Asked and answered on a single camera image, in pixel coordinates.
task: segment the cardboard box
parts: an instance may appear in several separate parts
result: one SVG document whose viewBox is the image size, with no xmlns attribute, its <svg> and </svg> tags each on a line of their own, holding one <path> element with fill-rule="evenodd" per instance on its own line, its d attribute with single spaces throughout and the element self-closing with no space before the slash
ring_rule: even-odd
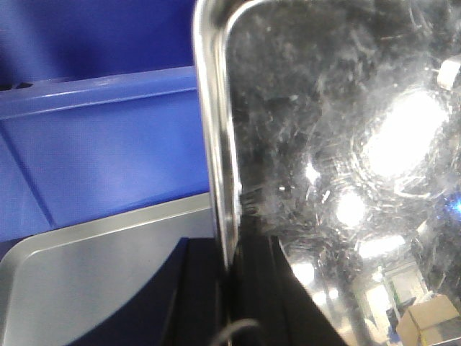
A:
<svg viewBox="0 0 461 346">
<path fill-rule="evenodd" d="M 403 346 L 437 345 L 449 339 L 444 330 L 461 337 L 460 314 L 447 296 L 437 296 L 425 303 L 409 306 L 396 328 Z"/>
</svg>

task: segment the metal tray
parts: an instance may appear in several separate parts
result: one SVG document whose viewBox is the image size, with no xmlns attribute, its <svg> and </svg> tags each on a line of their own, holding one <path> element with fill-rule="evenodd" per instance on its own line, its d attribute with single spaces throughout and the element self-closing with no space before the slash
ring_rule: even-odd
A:
<svg viewBox="0 0 461 346">
<path fill-rule="evenodd" d="M 461 307 L 460 18 L 445 0 L 198 2 L 225 265 L 278 236 L 350 345 L 399 345 L 432 294 Z"/>
</svg>

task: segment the stainless steel tray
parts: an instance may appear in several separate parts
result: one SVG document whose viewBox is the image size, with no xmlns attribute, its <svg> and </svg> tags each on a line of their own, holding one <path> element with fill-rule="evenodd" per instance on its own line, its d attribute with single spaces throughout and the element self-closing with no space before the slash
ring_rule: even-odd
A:
<svg viewBox="0 0 461 346">
<path fill-rule="evenodd" d="M 398 345 L 431 293 L 461 307 L 460 34 L 458 1 L 197 5 L 225 263 L 278 236 L 350 345 Z"/>
</svg>

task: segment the scratched metal surface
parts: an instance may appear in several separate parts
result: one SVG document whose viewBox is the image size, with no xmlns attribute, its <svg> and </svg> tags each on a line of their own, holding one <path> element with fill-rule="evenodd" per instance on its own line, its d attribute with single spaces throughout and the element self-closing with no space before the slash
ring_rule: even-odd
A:
<svg viewBox="0 0 461 346">
<path fill-rule="evenodd" d="M 225 44 L 239 236 L 279 236 L 350 345 L 399 345 L 408 305 L 460 307 L 461 4 L 248 4 Z"/>
</svg>

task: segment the blue plastic crate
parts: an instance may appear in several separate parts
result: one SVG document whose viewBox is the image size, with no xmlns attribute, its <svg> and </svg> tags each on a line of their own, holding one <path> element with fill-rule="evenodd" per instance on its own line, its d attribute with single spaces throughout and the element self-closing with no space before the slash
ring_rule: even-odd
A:
<svg viewBox="0 0 461 346">
<path fill-rule="evenodd" d="M 2 0 L 0 84 L 192 65 L 195 0 Z"/>
<path fill-rule="evenodd" d="M 208 191 L 192 67 L 0 92 L 0 241 Z"/>
</svg>

